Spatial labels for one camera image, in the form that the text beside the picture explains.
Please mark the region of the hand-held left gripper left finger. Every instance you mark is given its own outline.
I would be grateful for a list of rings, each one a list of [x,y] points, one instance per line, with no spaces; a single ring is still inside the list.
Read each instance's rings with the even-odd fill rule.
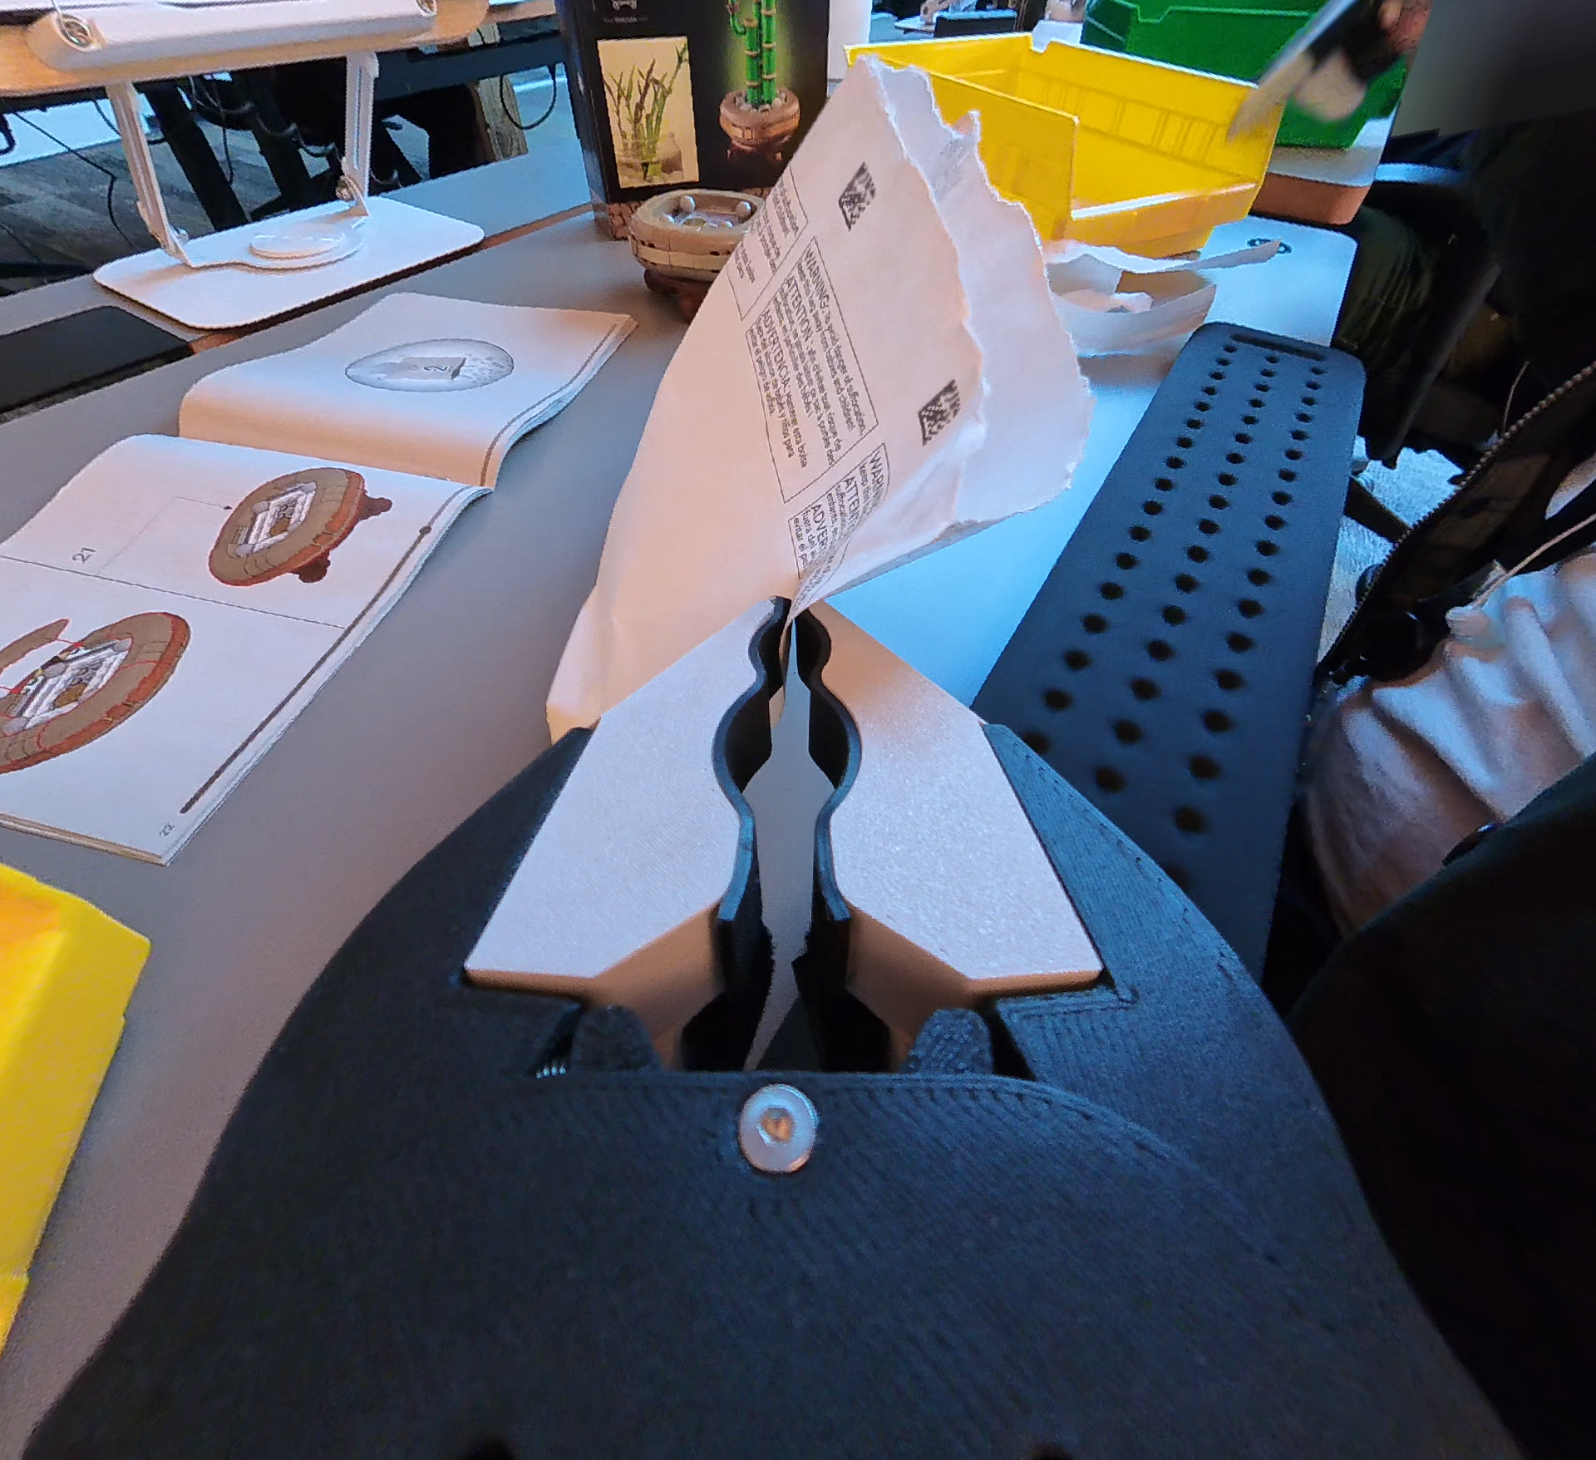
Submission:
[[[670,1065],[734,1067],[771,979],[747,782],[769,758],[784,601],[605,713],[491,912],[471,983],[628,1008]]]

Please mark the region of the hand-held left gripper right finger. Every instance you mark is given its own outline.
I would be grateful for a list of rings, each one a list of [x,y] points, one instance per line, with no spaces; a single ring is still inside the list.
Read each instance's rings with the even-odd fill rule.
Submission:
[[[1103,966],[985,725],[828,607],[796,622],[814,824],[794,971],[821,1065],[871,1072],[940,1010],[1088,988]]]

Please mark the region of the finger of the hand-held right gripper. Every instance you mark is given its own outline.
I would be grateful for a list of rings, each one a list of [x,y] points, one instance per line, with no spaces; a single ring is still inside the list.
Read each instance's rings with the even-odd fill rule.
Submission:
[[[1416,49],[1433,0],[1329,0],[1276,56],[1232,118],[1230,140],[1294,101],[1311,116],[1344,120],[1369,84]]]

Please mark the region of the yellow parts bin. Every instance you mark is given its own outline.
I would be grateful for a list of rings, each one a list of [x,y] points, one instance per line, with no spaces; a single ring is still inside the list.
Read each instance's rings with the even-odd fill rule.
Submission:
[[[848,49],[930,76],[947,123],[980,118],[980,156],[999,195],[1042,240],[1074,239],[1167,259],[1198,250],[1247,215],[1281,111],[1237,138],[1249,84],[1029,34]]]
[[[1,1340],[147,958],[105,912],[1,869]]]

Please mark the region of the white printed paper bag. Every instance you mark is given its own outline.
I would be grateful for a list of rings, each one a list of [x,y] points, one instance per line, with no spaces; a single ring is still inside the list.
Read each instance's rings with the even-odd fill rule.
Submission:
[[[659,384],[548,695],[586,728],[794,611],[1063,492],[1093,399],[1026,212],[928,78],[855,63]]]

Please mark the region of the instruction booklet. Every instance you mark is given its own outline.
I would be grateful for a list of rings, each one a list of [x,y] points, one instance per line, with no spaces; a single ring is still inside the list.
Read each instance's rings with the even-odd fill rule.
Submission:
[[[3,542],[3,825],[167,862],[632,329],[390,296],[97,456]]]

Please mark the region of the tan brick-built pot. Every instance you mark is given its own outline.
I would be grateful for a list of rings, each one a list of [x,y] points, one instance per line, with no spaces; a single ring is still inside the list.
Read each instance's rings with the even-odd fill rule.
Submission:
[[[672,190],[640,203],[628,240],[649,291],[675,299],[690,319],[763,207],[757,195],[719,190]]]

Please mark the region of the adjoining grey desk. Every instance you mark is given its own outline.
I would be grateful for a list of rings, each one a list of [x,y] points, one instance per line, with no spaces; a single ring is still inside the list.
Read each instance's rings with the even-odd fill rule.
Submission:
[[[387,197],[387,203],[392,208],[414,208],[449,218],[449,222],[472,225],[481,230],[483,239],[474,247],[447,252],[436,260],[415,265],[402,274],[364,280],[328,297],[312,301],[307,306],[266,314],[241,327],[201,329],[189,326],[184,321],[139,306],[99,286],[85,274],[20,296],[5,297],[1,309],[3,334],[50,322],[67,314],[94,309],[120,309],[147,321],[151,326],[186,339],[191,348],[189,358],[198,356],[258,332],[275,332],[278,327],[301,317],[317,321],[332,309],[348,302],[362,306],[367,296],[394,292],[417,277],[434,274],[489,247],[575,217],[586,218],[588,187],[580,172],[580,158],[575,150],[568,146],[566,151],[555,153],[551,158],[528,155],[506,163],[426,182]],[[37,413],[65,401],[68,399],[10,413],[3,416],[3,421],[8,423],[27,413]]]

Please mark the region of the green parts bin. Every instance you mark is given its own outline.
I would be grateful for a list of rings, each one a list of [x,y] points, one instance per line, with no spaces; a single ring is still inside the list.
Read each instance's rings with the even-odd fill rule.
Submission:
[[[1086,46],[1128,53],[1202,74],[1255,81],[1327,0],[1088,0]],[[1344,150],[1369,120],[1391,115],[1406,84],[1398,61],[1346,121],[1322,123],[1286,108],[1277,146]]]

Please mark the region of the crumpled white paper bag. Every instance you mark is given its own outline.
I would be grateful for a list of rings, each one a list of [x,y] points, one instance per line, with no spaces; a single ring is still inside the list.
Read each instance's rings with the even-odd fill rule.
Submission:
[[[1260,265],[1272,260],[1282,252],[1289,252],[1289,244],[1282,242],[1277,237],[1254,237],[1239,250],[1230,250],[1225,254],[1215,254],[1207,257],[1195,259],[1180,259],[1172,260],[1168,274],[1193,274],[1193,275],[1212,275],[1227,270],[1237,270],[1244,267]]]

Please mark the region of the torn paper scraps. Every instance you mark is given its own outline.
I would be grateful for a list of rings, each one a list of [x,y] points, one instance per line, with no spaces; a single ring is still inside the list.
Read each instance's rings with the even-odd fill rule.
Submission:
[[[1198,329],[1215,282],[1178,260],[1058,240],[1044,247],[1054,312],[1083,358],[1143,353]]]

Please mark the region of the black perforated chair part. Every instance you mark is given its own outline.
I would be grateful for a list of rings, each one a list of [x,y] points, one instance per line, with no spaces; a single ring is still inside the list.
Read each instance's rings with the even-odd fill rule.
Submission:
[[[1195,332],[974,701],[1254,974],[1363,391],[1343,353]]]

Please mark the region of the instruction sheet on stand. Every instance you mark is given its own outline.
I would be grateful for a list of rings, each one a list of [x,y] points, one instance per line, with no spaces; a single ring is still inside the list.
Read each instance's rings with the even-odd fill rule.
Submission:
[[[471,34],[489,0],[134,2],[3,12],[5,98],[104,89],[129,158],[152,252],[95,280],[201,329],[241,327],[364,280],[385,279],[483,239],[479,229],[409,215],[370,198],[369,141],[379,54]],[[345,172],[335,198],[243,229],[187,239],[167,217],[149,161],[136,86],[182,76],[342,61]]]

